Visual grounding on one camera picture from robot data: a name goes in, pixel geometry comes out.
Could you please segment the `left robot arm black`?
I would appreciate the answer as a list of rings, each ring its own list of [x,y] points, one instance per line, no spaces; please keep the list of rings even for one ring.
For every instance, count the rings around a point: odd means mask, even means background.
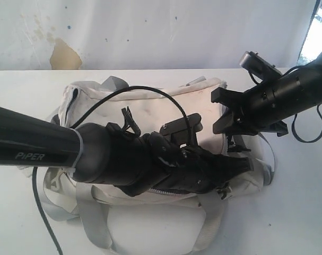
[[[142,134],[129,108],[122,114],[123,126],[68,129],[0,107],[0,165],[69,168],[77,182],[113,185],[130,197],[149,190],[203,194],[253,169],[247,157]]]

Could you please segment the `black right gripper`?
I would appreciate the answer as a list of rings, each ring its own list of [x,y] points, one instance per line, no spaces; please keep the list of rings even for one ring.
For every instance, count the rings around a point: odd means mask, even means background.
[[[276,93],[287,86],[286,79],[262,82],[244,92],[218,87],[211,92],[211,102],[227,109],[213,124],[214,134],[257,135],[260,132],[287,134],[287,124],[282,121]]]

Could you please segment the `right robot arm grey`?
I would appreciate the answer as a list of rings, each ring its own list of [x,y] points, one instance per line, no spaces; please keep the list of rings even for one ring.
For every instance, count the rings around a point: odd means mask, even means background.
[[[213,133],[257,135],[288,133],[284,119],[322,104],[322,52],[312,62],[281,73],[254,52],[245,52],[240,66],[261,83],[237,92],[217,88],[211,101],[227,109],[213,124]]]

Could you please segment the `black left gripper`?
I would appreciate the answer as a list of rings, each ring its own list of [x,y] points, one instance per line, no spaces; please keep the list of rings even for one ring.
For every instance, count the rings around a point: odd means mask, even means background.
[[[170,174],[160,182],[160,190],[176,194],[204,194],[221,189],[233,178],[254,170],[248,157],[213,154],[201,147],[186,147],[186,153],[170,167]]]

